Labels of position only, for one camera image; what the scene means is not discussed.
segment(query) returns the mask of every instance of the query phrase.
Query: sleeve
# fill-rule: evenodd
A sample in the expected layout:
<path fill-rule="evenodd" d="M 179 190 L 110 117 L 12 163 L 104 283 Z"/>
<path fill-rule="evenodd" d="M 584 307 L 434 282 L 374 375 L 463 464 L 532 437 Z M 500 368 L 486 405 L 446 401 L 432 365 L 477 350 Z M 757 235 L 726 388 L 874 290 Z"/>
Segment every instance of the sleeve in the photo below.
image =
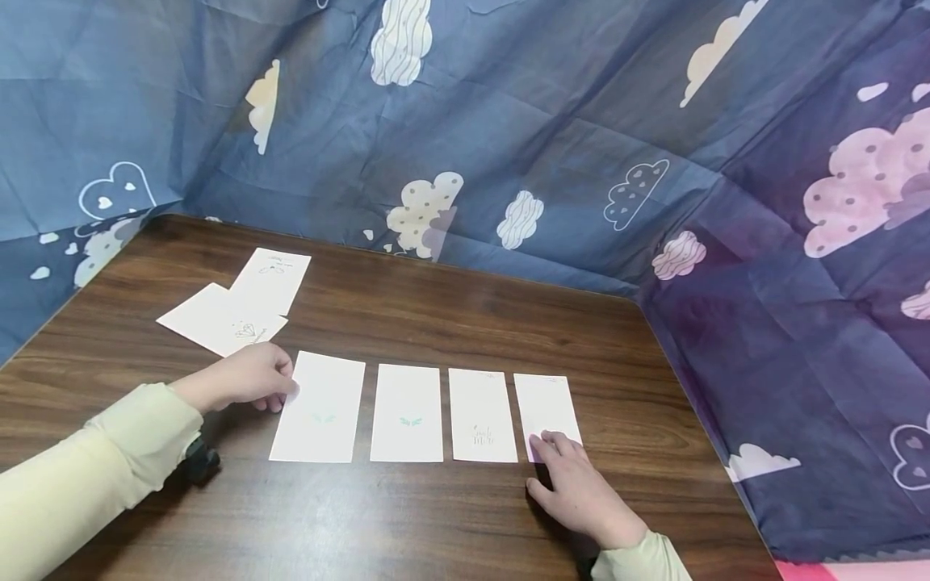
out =
<path fill-rule="evenodd" d="M 602 551 L 591 569 L 594 581 L 691 581 L 675 547 L 664 535 L 646 533 L 633 548 Z"/>
<path fill-rule="evenodd" d="M 203 421 L 165 384 L 141 385 L 68 439 L 0 474 L 0 581 L 45 577 L 161 490 Z"/>

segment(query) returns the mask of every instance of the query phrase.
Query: card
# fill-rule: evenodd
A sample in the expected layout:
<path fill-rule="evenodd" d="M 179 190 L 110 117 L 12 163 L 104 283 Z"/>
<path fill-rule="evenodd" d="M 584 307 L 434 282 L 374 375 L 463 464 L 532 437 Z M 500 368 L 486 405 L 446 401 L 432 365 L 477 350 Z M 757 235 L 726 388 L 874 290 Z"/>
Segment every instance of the card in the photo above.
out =
<path fill-rule="evenodd" d="M 256 248 L 230 292 L 248 304 L 287 315 L 309 265 L 307 256 Z"/>
<path fill-rule="evenodd" d="M 530 434 L 538 436 L 543 430 L 561 431 L 571 440 L 581 443 L 575 407 L 568 391 L 568 377 L 515 373 L 513 383 L 517 388 L 526 454 L 532 462 L 541 463 L 542 460 L 529 444 Z"/>
<path fill-rule="evenodd" d="M 443 461 L 438 369 L 379 365 L 371 461 Z"/>
<path fill-rule="evenodd" d="M 246 345 L 271 340 L 287 319 L 257 310 L 211 283 L 162 315 L 157 322 L 217 355 L 228 357 Z"/>
<path fill-rule="evenodd" d="M 517 462 L 504 374 L 449 369 L 449 407 L 454 459 Z"/>
<path fill-rule="evenodd" d="M 301 351 L 294 366 L 299 390 L 287 396 L 270 460 L 352 462 L 365 364 Z"/>

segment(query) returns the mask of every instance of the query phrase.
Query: hand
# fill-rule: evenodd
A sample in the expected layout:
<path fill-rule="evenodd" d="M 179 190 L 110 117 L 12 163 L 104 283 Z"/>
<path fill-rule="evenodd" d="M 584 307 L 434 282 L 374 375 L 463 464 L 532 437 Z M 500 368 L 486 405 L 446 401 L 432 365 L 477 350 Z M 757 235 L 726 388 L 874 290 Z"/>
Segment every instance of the hand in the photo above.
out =
<path fill-rule="evenodd" d="M 201 414 L 246 402 L 277 414 L 285 396 L 297 390 L 293 374 L 294 364 L 283 349 L 258 343 L 175 381 L 171 389 Z"/>
<path fill-rule="evenodd" d="M 580 443 L 560 431 L 544 431 L 529 442 L 549 469 L 554 491 L 535 478 L 526 481 L 529 495 L 565 528 L 594 539 L 602 550 L 632 548 L 649 530 L 627 503 L 594 469 Z"/>

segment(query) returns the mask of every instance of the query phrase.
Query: fabric backdrop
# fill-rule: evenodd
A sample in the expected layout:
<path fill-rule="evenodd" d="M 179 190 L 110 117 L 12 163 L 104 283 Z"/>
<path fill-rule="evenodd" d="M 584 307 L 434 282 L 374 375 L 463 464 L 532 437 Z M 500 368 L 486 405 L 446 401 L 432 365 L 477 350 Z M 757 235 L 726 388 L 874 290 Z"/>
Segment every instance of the fabric backdrop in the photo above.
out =
<path fill-rule="evenodd" d="M 928 0 L 0 0 L 0 103 L 0 361 L 164 211 L 630 297 L 777 558 L 930 549 Z"/>

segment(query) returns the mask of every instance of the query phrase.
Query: cloud pattern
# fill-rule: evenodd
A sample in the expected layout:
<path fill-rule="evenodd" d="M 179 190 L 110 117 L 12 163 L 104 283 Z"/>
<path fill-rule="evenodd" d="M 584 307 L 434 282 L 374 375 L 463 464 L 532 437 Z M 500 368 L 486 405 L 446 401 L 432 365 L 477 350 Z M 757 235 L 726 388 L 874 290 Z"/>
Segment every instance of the cloud pattern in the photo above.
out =
<path fill-rule="evenodd" d="M 432 47 L 427 21 L 431 0 L 386 0 L 381 28 L 371 39 L 371 80 L 381 86 L 409 86 L 417 80 L 421 59 Z"/>
<path fill-rule="evenodd" d="M 926 426 L 905 424 L 891 431 L 891 449 L 897 456 L 892 475 L 904 490 L 930 490 L 930 417 Z"/>
<path fill-rule="evenodd" d="M 614 225 L 614 230 L 623 231 L 630 226 L 667 171 L 667 159 L 654 164 L 634 165 L 627 172 L 626 179 L 610 189 L 604 218 Z"/>
<path fill-rule="evenodd" d="M 257 79 L 246 93 L 246 101 L 254 108 L 248 113 L 248 122 L 255 129 L 252 140 L 259 146 L 259 155 L 264 155 L 268 147 L 268 134 L 272 131 L 274 110 L 278 103 L 280 73 L 281 61 L 272 60 L 272 67 L 265 72 L 265 76 Z"/>
<path fill-rule="evenodd" d="M 118 218 L 157 205 L 149 180 L 132 162 L 117 162 L 106 178 L 94 179 L 77 194 L 81 210 L 95 220 Z"/>
<path fill-rule="evenodd" d="M 660 281 L 670 281 L 690 274 L 706 256 L 707 247 L 693 232 L 685 230 L 665 244 L 663 252 L 652 259 L 652 268 Z"/>
<path fill-rule="evenodd" d="M 84 246 L 86 257 L 74 271 L 74 286 L 84 288 L 140 230 L 142 217 L 117 220 L 106 231 L 96 232 Z"/>
<path fill-rule="evenodd" d="M 536 233 L 536 221 L 542 216 L 545 204 L 523 190 L 507 205 L 504 219 L 498 224 L 500 245 L 515 250 L 527 238 Z"/>
<path fill-rule="evenodd" d="M 420 258 L 438 259 L 445 233 L 455 216 L 452 204 L 463 183 L 462 176 L 447 171 L 436 176 L 432 183 L 418 179 L 405 185 L 401 191 L 402 205 L 388 212 L 386 219 L 388 228 L 400 234 L 397 245 L 405 251 L 416 250 Z"/>
<path fill-rule="evenodd" d="M 910 100 L 915 103 L 930 95 L 930 83 L 920 83 L 910 90 Z"/>
<path fill-rule="evenodd" d="M 825 257 L 888 222 L 894 228 L 923 212 L 930 166 L 930 109 L 904 117 L 895 133 L 868 127 L 853 133 L 830 157 L 832 176 L 804 193 L 804 212 L 815 224 L 804 252 Z"/>
<path fill-rule="evenodd" d="M 924 285 L 923 292 L 904 299 L 901 312 L 911 319 L 930 321 L 930 281 Z"/>
<path fill-rule="evenodd" d="M 882 95 L 885 91 L 888 90 L 887 83 L 879 83 L 878 85 L 863 86 L 858 91 L 856 91 L 856 99 L 859 99 L 859 102 L 864 103 L 866 101 L 871 101 L 876 97 Z"/>
<path fill-rule="evenodd" d="M 754 443 L 744 443 L 739 446 L 737 454 L 730 456 L 726 466 L 726 475 L 730 482 L 742 482 L 764 474 L 771 474 L 781 470 L 801 466 L 801 460 L 772 456 Z"/>
<path fill-rule="evenodd" d="M 683 109 L 687 106 L 691 98 L 698 92 L 698 89 L 704 85 L 713 70 L 720 64 L 720 61 L 724 59 L 724 55 L 733 47 L 737 39 L 746 32 L 746 29 L 766 4 L 768 4 L 768 0 L 750 0 L 743 6 L 737 16 L 731 16 L 721 22 L 712 43 L 697 48 L 688 62 L 688 86 L 684 88 L 684 100 L 682 100 L 679 107 Z"/>

